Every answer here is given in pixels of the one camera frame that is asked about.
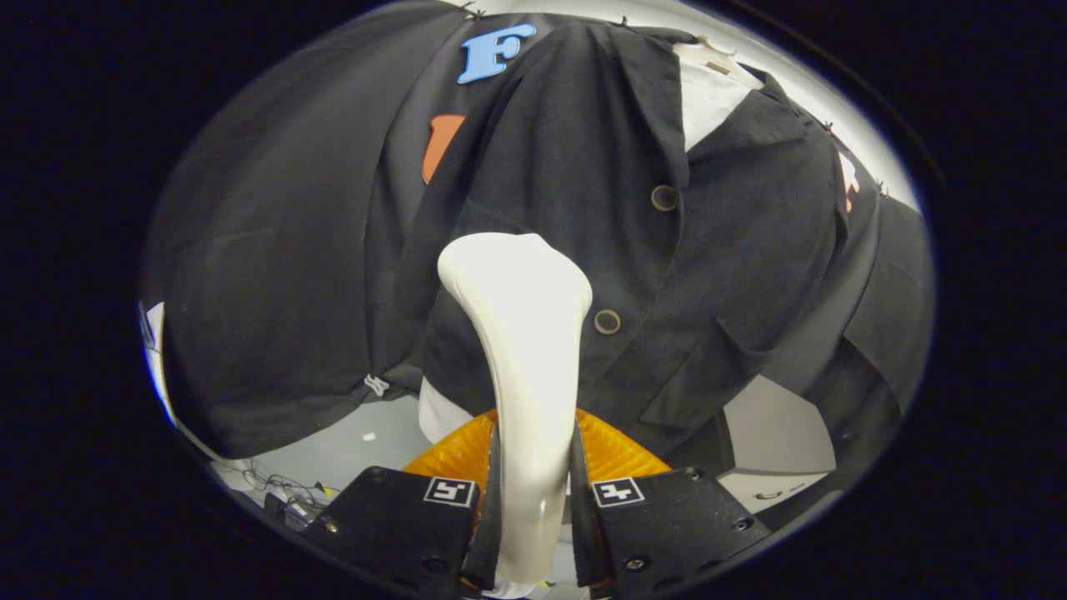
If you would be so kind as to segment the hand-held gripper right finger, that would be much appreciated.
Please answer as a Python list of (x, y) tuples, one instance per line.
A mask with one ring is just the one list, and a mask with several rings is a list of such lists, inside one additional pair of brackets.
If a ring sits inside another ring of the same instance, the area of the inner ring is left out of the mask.
[(671, 598), (769, 537), (701, 468), (673, 468), (577, 410), (571, 445), (577, 582), (595, 598)]

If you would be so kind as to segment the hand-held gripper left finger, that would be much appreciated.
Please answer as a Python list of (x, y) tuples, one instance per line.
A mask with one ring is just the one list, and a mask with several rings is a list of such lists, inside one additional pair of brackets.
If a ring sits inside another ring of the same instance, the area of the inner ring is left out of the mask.
[(365, 468), (302, 543), (393, 599), (480, 599), (501, 550), (501, 459), (488, 411), (404, 468)]

